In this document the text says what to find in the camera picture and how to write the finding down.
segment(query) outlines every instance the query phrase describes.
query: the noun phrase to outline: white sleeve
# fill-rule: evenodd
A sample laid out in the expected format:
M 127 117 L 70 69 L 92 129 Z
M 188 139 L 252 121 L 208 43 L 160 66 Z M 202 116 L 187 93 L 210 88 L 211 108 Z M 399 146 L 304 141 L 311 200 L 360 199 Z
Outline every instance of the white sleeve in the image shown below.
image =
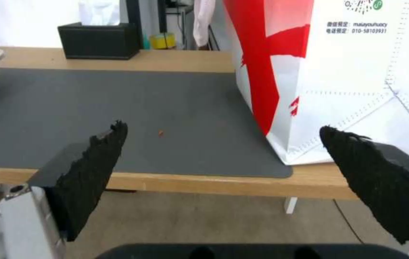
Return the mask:
M 193 38 L 198 46 L 205 46 L 208 43 L 208 27 L 211 24 L 216 0 L 195 0 L 193 23 Z

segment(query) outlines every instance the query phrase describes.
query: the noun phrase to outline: table leg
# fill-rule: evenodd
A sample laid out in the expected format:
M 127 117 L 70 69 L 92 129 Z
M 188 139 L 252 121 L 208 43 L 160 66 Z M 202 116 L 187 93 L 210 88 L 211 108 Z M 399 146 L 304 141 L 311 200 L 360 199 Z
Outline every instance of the table leg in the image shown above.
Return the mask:
M 294 212 L 296 203 L 297 203 L 297 197 L 286 197 L 285 205 L 284 205 L 286 214 L 292 214 Z

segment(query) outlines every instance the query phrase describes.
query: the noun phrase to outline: gray desk mat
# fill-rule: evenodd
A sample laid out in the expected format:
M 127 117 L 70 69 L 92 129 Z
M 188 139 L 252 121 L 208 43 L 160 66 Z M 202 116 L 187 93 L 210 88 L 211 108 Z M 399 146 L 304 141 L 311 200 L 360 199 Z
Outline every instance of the gray desk mat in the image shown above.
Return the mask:
M 234 74 L 0 69 L 0 167 L 39 168 L 117 119 L 129 127 L 117 172 L 292 174 Z

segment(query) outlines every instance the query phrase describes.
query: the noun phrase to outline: white shopping bag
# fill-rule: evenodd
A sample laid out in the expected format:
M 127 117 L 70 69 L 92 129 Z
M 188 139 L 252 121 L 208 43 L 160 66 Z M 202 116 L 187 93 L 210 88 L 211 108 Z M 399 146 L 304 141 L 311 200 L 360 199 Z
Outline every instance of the white shopping bag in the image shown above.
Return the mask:
M 237 84 L 286 164 L 330 125 L 409 154 L 409 0 L 223 0 Z

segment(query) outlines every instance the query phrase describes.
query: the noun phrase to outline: cable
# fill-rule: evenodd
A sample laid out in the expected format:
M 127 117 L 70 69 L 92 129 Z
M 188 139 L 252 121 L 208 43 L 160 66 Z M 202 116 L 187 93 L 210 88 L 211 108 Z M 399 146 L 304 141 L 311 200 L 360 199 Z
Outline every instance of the cable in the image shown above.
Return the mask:
M 165 33 L 165 32 L 163 33 L 163 38 L 165 38 L 165 46 L 166 46 L 166 49 L 169 49 L 169 47 L 168 47 L 168 41 L 167 41 L 167 39 L 166 39 L 166 33 Z
M 187 39 L 184 37 L 184 34 L 185 34 L 185 32 L 184 32 L 184 28 L 182 27 L 182 26 L 180 26 L 180 22 L 179 22 L 179 18 L 181 18 L 182 17 L 182 15 L 181 15 L 181 13 L 180 13 L 180 10 L 179 10 L 179 5 L 180 5 L 180 0 L 177 0 L 177 2 L 176 2 L 176 11 L 177 11 L 177 27 L 179 28 L 179 30 L 180 30 L 180 36 L 182 37 L 182 40 L 183 40 L 183 42 L 182 42 L 182 44 L 184 45 L 184 49 L 186 48 L 186 43 L 187 43 Z
M 363 240 L 358 236 L 358 234 L 355 232 L 355 230 L 353 229 L 353 227 L 350 225 L 350 222 L 348 221 L 346 215 L 344 215 L 344 213 L 341 210 L 341 207 L 339 207 L 339 205 L 337 204 L 336 200 L 333 200 L 334 204 L 336 205 L 337 210 L 339 210 L 339 213 L 342 215 L 342 217 L 344 218 L 345 222 L 347 223 L 347 225 L 349 226 L 350 230 L 352 231 L 352 233 L 355 235 L 356 239 L 358 239 L 358 241 L 360 241 L 361 244 L 364 244 Z

